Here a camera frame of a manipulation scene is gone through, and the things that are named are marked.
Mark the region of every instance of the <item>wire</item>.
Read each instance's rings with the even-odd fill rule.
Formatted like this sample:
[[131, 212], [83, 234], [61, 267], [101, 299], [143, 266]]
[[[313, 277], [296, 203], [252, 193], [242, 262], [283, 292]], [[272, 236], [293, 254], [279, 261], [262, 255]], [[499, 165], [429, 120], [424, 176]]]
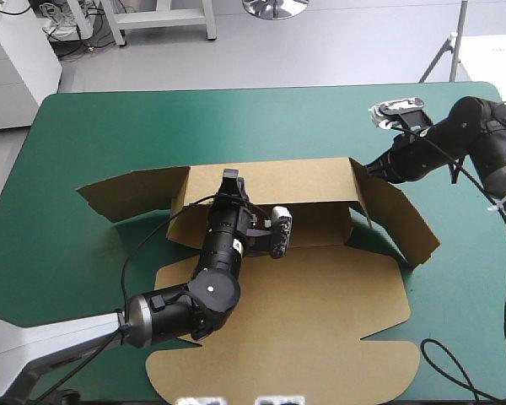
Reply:
[[236, 202], [245, 203], [249, 207], [254, 208], [257, 211], [259, 211], [260, 213], [262, 213], [265, 218], [267, 218], [267, 219], [270, 218], [268, 216], [267, 212], [264, 209], [262, 209], [261, 207], [259, 207], [259, 206], [255, 205], [255, 204], [251, 203], [249, 200], [245, 200], [244, 198], [240, 198], [240, 197], [228, 196], [228, 195], [225, 195], [225, 194], [213, 194], [212, 196], [206, 196], [206, 197], [200, 198], [200, 199], [196, 200], [195, 202], [192, 202], [192, 203], [186, 205], [185, 207], [183, 207], [183, 209], [181, 209], [177, 213], [174, 213], [173, 215], [171, 215], [164, 222], [162, 222], [161, 224], [159, 224], [158, 226], [156, 226], [137, 246], [135, 246], [135, 248], [133, 248], [133, 250], [131, 251], [131, 253], [129, 254], [129, 256], [126, 258], [126, 260], [124, 261], [124, 264], [123, 264], [123, 266], [121, 268], [120, 287], [121, 287], [121, 292], [122, 292], [122, 298], [124, 300], [124, 319], [125, 319], [126, 323], [127, 323], [128, 319], [129, 319], [128, 318], [129, 317], [129, 313], [128, 313], [128, 308], [127, 308], [128, 307], [127, 301], [129, 299], [128, 299], [127, 287], [126, 287], [126, 272], [127, 272], [127, 266], [129, 265], [130, 261], [137, 255], [138, 251], [150, 239], [152, 239], [155, 234], [157, 234], [163, 227], [165, 227], [165, 225], [168, 225], [170, 223], [170, 221], [172, 221], [173, 219], [175, 219], [178, 216], [182, 215], [183, 213], [189, 211], [190, 209], [192, 209], [193, 207], [199, 205], [200, 203], [203, 203], [203, 202], [205, 202], [207, 200], [210, 200], [212, 198], [226, 198], [228, 200], [233, 200], [233, 201], [236, 201]]
[[12, 13], [10, 11], [3, 11], [0, 9], [0, 14], [6, 14], [6, 15], [21, 15], [21, 14], [25, 14], [25, 13], [28, 13], [30, 10], [32, 9], [32, 5], [30, 4], [30, 2], [28, 2], [28, 7], [25, 8], [23, 11], [19, 11], [17, 13]]
[[[407, 130], [405, 128], [396, 128], [396, 127], [393, 127], [392, 129], [394, 130], [397, 130], [397, 131], [402, 131], [404, 133], [407, 133], [407, 134], [410, 134], [412, 136], [414, 136], [416, 139], [420, 139], [424, 142], [427, 142], [431, 147], [433, 147], [434, 149], [436, 149], [439, 153], [441, 153], [446, 159], [449, 160], [449, 162], [454, 165], [461, 173], [463, 173], [471, 182], [472, 184], [474, 184], [474, 186], [476, 186], [476, 188], [480, 191], [480, 193], [492, 204], [492, 205], [495, 205], [495, 201], [493, 200], [493, 198], [487, 193], [487, 191], [483, 188], [483, 186], [478, 182], [478, 180], [473, 176], [471, 175], [459, 162], [457, 162], [457, 160], [455, 158], [453, 158], [452, 156], [450, 156], [448, 153], [446, 153], [443, 149], [441, 149], [436, 143], [432, 142], [430, 139], [427, 139], [426, 137], [421, 137], [419, 134], [417, 134], [416, 132], [414, 131], [411, 131], [411, 130]], [[503, 219], [503, 222], [504, 224], [506, 225], [506, 213], [501, 209], [501, 210], [498, 210], [498, 213], [500, 214], [501, 218]], [[506, 297], [505, 297], [505, 300], [504, 300], [504, 319], [503, 319], [503, 331], [504, 331], [504, 338], [506, 339]], [[451, 380], [452, 382], [456, 383], [457, 385], [459, 386], [463, 386], [464, 388], [466, 388], [467, 390], [475, 393], [473, 390], [475, 390], [475, 388], [473, 387], [472, 384], [469, 384], [468, 386], [464, 383], [462, 383], [461, 381], [456, 381], [456, 379], [452, 376], [448, 377], [447, 376], [447, 373], [445, 373], [444, 371], [442, 371], [442, 369], [440, 369], [436, 364], [433, 363], [433, 361], [431, 361], [430, 359], [427, 358], [427, 355], [425, 354], [425, 350], [424, 350], [424, 346], [423, 344], [424, 343], [427, 343], [431, 341], [431, 343], [437, 343], [454, 361], [455, 363], [458, 365], [458, 367], [460, 367], [460, 370], [462, 369], [462, 367], [460, 366], [459, 362], [455, 359], [455, 357], [453, 356], [453, 354], [451, 354], [451, 352], [445, 347], [442, 345], [442, 343], [440, 342], [437, 342], [437, 341], [434, 341], [433, 339], [425, 339], [424, 341], [422, 341], [422, 353], [424, 355], [424, 358], [426, 358], [427, 362], [437, 371], [439, 372], [442, 376], [444, 376], [445, 378], [448, 378], [449, 380]]]
[[127, 8], [124, 6], [124, 2], [122, 0], [118, 0], [118, 3], [121, 5], [121, 7], [124, 9], [124, 12], [127, 14]]
[[[456, 378], [454, 378], [452, 375], [448, 374], [446, 371], [442, 370], [440, 367], [438, 367], [428, 356], [428, 353], [426, 352], [426, 344], [427, 343], [432, 343], [432, 344], [436, 344], [437, 346], [439, 346], [446, 354], [448, 354], [448, 356], [452, 359], [452, 361], [455, 363], [455, 365], [457, 365], [457, 368], [460, 370], [461, 374], [465, 377], [465, 380], [467, 382], [467, 384], [457, 380]], [[481, 395], [482, 397], [485, 397], [491, 401], [496, 401], [496, 402], [503, 402], [502, 399], [498, 399], [496, 397], [493, 397], [492, 395], [489, 395], [487, 394], [486, 392], [483, 392], [483, 391], [480, 391], [480, 390], [477, 390], [474, 385], [472, 384], [472, 381], [471, 379], [469, 378], [468, 374], [466, 373], [465, 369], [463, 368], [463, 366], [461, 365], [461, 363], [457, 360], [457, 358], [448, 350], [448, 348], [446, 348], [441, 342], [439, 342], [438, 340], [435, 340], [435, 339], [431, 339], [431, 338], [428, 338], [428, 339], [424, 339], [422, 340], [422, 343], [420, 344], [420, 350], [422, 351], [422, 355], [423, 357], [425, 358], [425, 360], [429, 363], [429, 365], [431, 367], [433, 367], [435, 369], [435, 371], [437, 371], [439, 374], [441, 374], [443, 377], [447, 378], [448, 380], [452, 381], [454, 384], [457, 384], [458, 386], [461, 386], [463, 388], [465, 388], [466, 390], [472, 392], [474, 394], [474, 399], [475, 399], [475, 402], [476, 403], [479, 403], [480, 402], [480, 398], [478, 395]]]
[[81, 369], [83, 369], [88, 363], [90, 363], [93, 359], [95, 359], [98, 354], [100, 354], [103, 350], [111, 344], [116, 336], [120, 333], [120, 328], [116, 329], [89, 357], [86, 358], [83, 363], [79, 364], [77, 367], [75, 367], [73, 370], [71, 370], [69, 373], [67, 373], [65, 376], [63, 376], [56, 384], [54, 384], [51, 388], [43, 392], [41, 395], [39, 395], [32, 403], [31, 405], [37, 405], [41, 401], [43, 401], [46, 397], [48, 397], [50, 394], [52, 394], [59, 386], [64, 384], [66, 381], [68, 381], [70, 378], [72, 378], [74, 375], [76, 375]]

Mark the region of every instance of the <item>flattened cardboard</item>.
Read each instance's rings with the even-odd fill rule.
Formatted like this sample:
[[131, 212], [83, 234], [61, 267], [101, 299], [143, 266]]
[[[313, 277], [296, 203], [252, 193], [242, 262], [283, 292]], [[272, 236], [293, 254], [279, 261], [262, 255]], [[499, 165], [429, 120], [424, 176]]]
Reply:
[[[344, 244], [352, 232], [348, 207], [386, 227], [412, 267], [428, 260], [439, 241], [416, 209], [396, 188], [370, 179], [349, 158], [282, 160], [139, 170], [78, 189], [98, 213], [117, 222], [155, 209], [173, 213], [215, 193], [223, 169], [245, 178], [250, 200], [261, 206], [287, 206], [293, 214], [292, 247]], [[167, 237], [200, 248], [210, 202], [173, 221]]]
[[[197, 257], [164, 267], [156, 289], [186, 282]], [[417, 372], [409, 342], [363, 341], [410, 316], [401, 274], [387, 256], [346, 246], [246, 258], [242, 296], [203, 348], [159, 351], [148, 377], [167, 400], [304, 395], [308, 404], [388, 402]]]

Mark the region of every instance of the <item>robotic arm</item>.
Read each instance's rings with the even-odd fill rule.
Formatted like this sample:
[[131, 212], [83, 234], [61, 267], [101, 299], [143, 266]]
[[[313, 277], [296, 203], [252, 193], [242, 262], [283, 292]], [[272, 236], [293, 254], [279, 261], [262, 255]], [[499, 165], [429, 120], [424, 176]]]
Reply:
[[465, 97], [437, 124], [423, 108], [422, 100], [411, 98], [388, 101], [370, 110], [377, 126], [401, 129], [403, 133], [366, 166], [368, 173], [390, 183], [402, 183], [420, 180], [448, 165], [455, 182], [458, 170], [446, 154], [460, 164], [468, 155], [486, 193], [498, 200], [506, 214], [506, 103]]
[[24, 405], [39, 377], [61, 365], [108, 347], [137, 348], [187, 334], [195, 340], [220, 329], [240, 299], [243, 256], [284, 256], [292, 216], [275, 207], [257, 229], [244, 179], [225, 170], [208, 215], [199, 262], [188, 283], [132, 297], [123, 312], [17, 327], [0, 319], [0, 403]]

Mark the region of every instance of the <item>zip tie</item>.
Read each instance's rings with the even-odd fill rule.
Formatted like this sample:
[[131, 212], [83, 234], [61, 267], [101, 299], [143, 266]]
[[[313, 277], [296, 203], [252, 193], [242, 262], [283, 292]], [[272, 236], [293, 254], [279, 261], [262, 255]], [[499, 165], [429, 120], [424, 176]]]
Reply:
[[497, 204], [492, 205], [491, 207], [487, 207], [487, 211], [500, 211], [501, 209], [504, 209], [504, 204], [506, 203], [506, 196], [497, 202]]

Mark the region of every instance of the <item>green tabletop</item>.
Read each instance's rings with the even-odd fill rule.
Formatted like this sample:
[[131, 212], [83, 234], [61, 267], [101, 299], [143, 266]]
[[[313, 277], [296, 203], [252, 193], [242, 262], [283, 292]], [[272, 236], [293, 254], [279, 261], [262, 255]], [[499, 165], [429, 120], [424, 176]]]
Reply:
[[[53, 95], [40, 108], [0, 197], [0, 317], [26, 325], [121, 306], [121, 264], [164, 213], [114, 226], [75, 192], [79, 186], [167, 165], [331, 156], [368, 163], [395, 135], [374, 128], [371, 105], [419, 96], [437, 121], [465, 95], [499, 100], [484, 83]], [[355, 229], [352, 246], [399, 260], [412, 308], [408, 322], [372, 338], [438, 338], [476, 387], [506, 396], [502, 223], [466, 179], [450, 185], [447, 169], [401, 188], [442, 246], [411, 273], [383, 232]], [[130, 293], [151, 289], [160, 267], [193, 254], [158, 235], [130, 267]], [[84, 399], [155, 399], [144, 362], [161, 348], [105, 352], [65, 387], [80, 390]], [[38, 392], [63, 373], [47, 375]], [[470, 397], [422, 361], [400, 399]]]

